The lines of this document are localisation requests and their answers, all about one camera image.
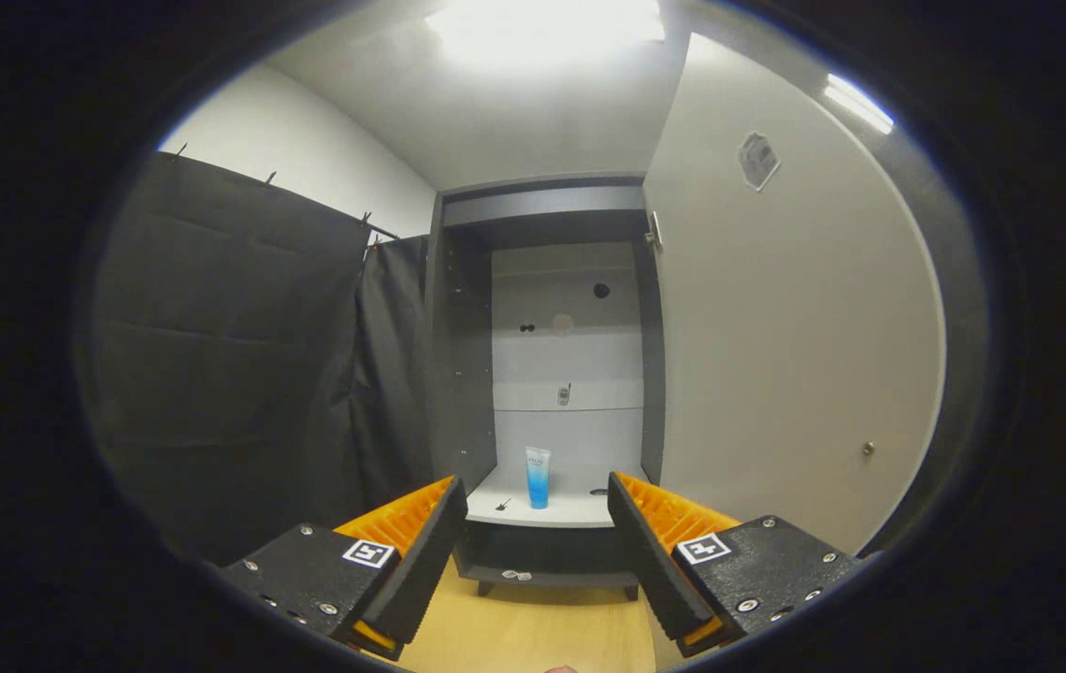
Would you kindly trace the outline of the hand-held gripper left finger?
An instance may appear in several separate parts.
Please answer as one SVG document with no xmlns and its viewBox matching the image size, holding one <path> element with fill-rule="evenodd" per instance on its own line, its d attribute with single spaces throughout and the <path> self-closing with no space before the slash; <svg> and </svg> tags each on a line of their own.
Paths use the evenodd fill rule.
<svg viewBox="0 0 1066 673">
<path fill-rule="evenodd" d="M 302 629 L 395 661 L 425 620 L 466 516 L 464 482 L 449 476 L 336 528 L 295 525 L 220 572 Z"/>
</svg>

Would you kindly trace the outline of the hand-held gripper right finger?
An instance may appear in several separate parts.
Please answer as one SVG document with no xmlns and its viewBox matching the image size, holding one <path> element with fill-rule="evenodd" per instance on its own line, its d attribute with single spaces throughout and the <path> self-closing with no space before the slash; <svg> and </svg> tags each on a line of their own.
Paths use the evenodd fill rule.
<svg viewBox="0 0 1066 673">
<path fill-rule="evenodd" d="M 868 563 L 781 516 L 740 523 L 619 470 L 607 510 L 658 625 L 685 657 L 788 621 Z"/>
</svg>

